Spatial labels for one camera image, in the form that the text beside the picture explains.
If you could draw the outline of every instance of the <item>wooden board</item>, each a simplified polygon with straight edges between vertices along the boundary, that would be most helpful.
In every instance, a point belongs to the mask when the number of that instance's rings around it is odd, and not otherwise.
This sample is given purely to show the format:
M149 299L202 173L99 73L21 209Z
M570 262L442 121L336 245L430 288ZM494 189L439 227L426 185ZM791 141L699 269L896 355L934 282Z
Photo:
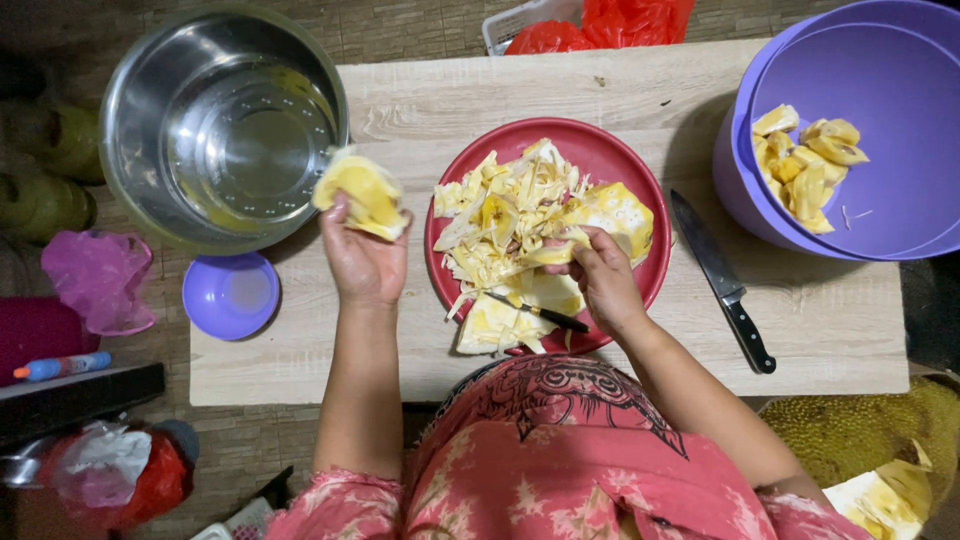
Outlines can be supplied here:
M341 66L351 134L362 154L400 179L403 203L417 220L400 301L403 399L439 401L491 361L451 353L457 325L444 323L427 275L423 223L434 184L461 150L497 126L532 116L576 118L610 131L636 150L664 190L677 188L703 215L747 284L743 304L777 357L777 372L757 376L747 366L681 234L650 312L735 393L906 391L897 266L771 246L739 228L713 191L713 141L741 75L764 43ZM268 253L283 289L269 328L233 343L191 330L193 405L323 399L337 295L318 234L312 224ZM615 344L596 354L629 371Z

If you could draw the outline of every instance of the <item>pink shirt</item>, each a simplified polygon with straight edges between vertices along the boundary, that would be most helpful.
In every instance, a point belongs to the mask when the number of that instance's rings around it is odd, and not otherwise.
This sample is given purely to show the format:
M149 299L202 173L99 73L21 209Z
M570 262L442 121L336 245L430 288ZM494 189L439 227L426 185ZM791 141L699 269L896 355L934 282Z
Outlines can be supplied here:
M869 540L834 510L758 498L704 436L673 431L639 384L590 358L510 358L454 391L407 488L316 475L267 540Z

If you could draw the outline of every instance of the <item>paring knife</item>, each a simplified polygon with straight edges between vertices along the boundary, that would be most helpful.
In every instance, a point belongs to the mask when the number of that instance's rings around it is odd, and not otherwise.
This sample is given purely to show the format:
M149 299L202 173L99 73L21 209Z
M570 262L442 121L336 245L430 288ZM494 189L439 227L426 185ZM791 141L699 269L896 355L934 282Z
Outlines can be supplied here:
M511 302L506 296L503 296L502 294L496 294L495 292L485 292L484 294L486 294L491 298L495 298L499 300L500 302L506 304L507 306L515 307L520 311L529 311L530 313L538 316L539 318L550 321L551 323L559 326L560 328L571 329L573 331L578 331L580 333L590 332L590 326L588 326L587 323L578 321L573 317L560 313L559 311L554 311L553 309L543 309L542 307L527 306L526 304L521 304L520 307L516 307L514 306L513 302Z
M763 339L756 329L750 315L740 305L740 299L747 293L743 283L733 274L730 265L720 251L716 239L707 232L707 225L694 211L693 207L676 190L670 190L670 200L673 202L673 212L680 222L686 241L693 250L693 255L700 262L707 281L713 288L713 294L723 305L727 321L740 342L744 356L750 367L758 374L771 374L777 369L777 359L768 355L763 347Z

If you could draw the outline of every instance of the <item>black knife handle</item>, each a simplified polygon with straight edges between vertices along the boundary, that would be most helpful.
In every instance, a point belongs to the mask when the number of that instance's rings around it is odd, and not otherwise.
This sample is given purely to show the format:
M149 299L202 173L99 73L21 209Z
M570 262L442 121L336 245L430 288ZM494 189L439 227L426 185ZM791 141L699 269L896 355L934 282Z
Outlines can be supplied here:
M730 321L736 340L740 342L740 348L743 349L747 363L750 364L754 373L758 375L773 373L777 369L777 359L767 354L760 332L743 306L739 302L734 302L724 306L724 312L727 313L727 320Z
M590 332L590 327L587 325L587 323L578 321L577 319L564 315L559 311L541 308L540 312L535 313L534 312L535 309L536 308L531 309L530 312L534 313L534 315L537 315L541 319L546 319L547 321L550 321L551 323L559 326L560 328L571 329L573 331L578 331L579 333Z

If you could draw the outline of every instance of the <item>hand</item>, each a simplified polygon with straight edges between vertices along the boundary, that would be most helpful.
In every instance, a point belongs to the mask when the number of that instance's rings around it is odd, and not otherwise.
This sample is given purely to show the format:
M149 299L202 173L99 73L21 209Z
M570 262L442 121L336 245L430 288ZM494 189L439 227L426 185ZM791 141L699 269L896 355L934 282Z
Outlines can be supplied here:
M344 226L350 204L346 193L338 191L333 202L333 207L321 214L320 222L341 306L395 306L407 281L410 226L390 243Z
M603 229L581 226L593 249L577 245L569 264L548 264L549 274L569 274L584 294L597 327L614 338L632 324L647 319L643 298L636 288L630 259Z

